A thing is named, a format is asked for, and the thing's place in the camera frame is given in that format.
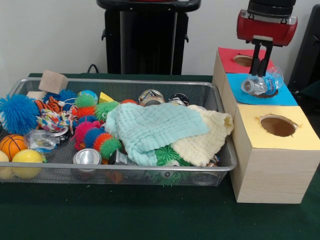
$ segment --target light blue towel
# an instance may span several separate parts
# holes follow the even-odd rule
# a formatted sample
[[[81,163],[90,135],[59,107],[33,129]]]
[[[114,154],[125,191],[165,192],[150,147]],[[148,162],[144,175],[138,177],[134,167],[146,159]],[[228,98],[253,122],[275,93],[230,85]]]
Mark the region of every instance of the light blue towel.
[[[156,149],[209,132],[197,111],[171,103],[121,104],[107,115],[105,130],[123,141],[128,157],[142,166],[157,165]]]

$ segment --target metal basket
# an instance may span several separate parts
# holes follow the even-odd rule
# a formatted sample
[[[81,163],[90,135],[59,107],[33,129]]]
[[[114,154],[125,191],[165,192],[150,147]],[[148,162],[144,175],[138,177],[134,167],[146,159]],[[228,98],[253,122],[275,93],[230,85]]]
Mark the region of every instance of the metal basket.
[[[23,79],[16,83],[10,95],[38,91],[40,78]],[[203,106],[208,110],[224,112],[218,89],[206,82],[172,82],[172,81],[140,81],[140,80],[100,80],[69,79],[68,89],[78,93],[91,90],[97,95],[104,92],[115,101],[138,99],[147,89],[160,91],[167,100],[171,95],[183,93],[191,104]],[[0,139],[6,136],[0,132]],[[218,167],[169,167],[169,166],[130,166],[130,165],[75,165],[75,142],[69,140],[62,143],[47,158],[48,163],[0,162],[0,172],[12,169],[23,171],[32,176],[22,179],[14,175],[11,179],[0,179],[2,182],[14,183],[55,183],[55,184],[124,184],[124,185],[167,185],[167,186],[218,186],[228,171],[237,165],[236,152],[231,137],[227,137],[225,145],[217,156]]]

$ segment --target yellow paper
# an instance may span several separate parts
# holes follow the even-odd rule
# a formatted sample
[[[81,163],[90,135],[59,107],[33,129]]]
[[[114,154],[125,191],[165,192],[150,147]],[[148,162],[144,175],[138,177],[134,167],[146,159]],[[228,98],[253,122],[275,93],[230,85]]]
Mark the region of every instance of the yellow paper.
[[[104,94],[103,92],[100,93],[100,98],[99,98],[99,103],[110,103],[110,102],[114,102],[115,100],[113,100],[111,97],[109,97],[107,94]]]
[[[320,139],[299,106],[238,105],[252,147],[257,149],[320,150]],[[276,136],[264,129],[260,117],[277,115],[295,124],[295,133]]]

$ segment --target black cable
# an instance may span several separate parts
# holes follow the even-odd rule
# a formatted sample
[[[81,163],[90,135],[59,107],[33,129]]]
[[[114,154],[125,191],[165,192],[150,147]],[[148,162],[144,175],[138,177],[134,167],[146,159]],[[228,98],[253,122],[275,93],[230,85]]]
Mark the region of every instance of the black cable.
[[[86,71],[86,73],[89,74],[91,69],[92,69],[92,67],[94,67],[95,72],[98,74],[99,70],[98,70],[98,68],[97,68],[97,66],[95,64],[91,64],[90,67],[88,68],[88,71]]]

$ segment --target clear plastic bottle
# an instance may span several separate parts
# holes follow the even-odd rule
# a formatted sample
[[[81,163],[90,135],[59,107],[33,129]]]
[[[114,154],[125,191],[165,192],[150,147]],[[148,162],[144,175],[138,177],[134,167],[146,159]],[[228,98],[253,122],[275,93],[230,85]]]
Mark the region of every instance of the clear plastic bottle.
[[[273,95],[284,85],[283,72],[279,67],[273,67],[264,77],[249,75],[242,82],[241,89],[250,95]]]

